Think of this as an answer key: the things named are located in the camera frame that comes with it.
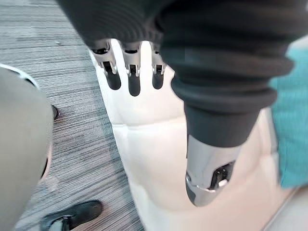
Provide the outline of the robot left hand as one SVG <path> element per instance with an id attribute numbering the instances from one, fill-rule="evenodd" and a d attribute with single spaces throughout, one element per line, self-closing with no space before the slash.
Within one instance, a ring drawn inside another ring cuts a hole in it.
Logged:
<path id="1" fill-rule="evenodd" d="M 274 77 L 288 74 L 288 46 L 308 31 L 305 0 L 61 0 L 59 5 L 104 70 L 121 87 L 111 39 L 119 41 L 128 90 L 141 91 L 141 43 L 152 52 L 152 85 L 171 87 L 187 123 L 186 192 L 197 207 L 229 183 L 239 148 L 261 109 L 272 105 Z"/>

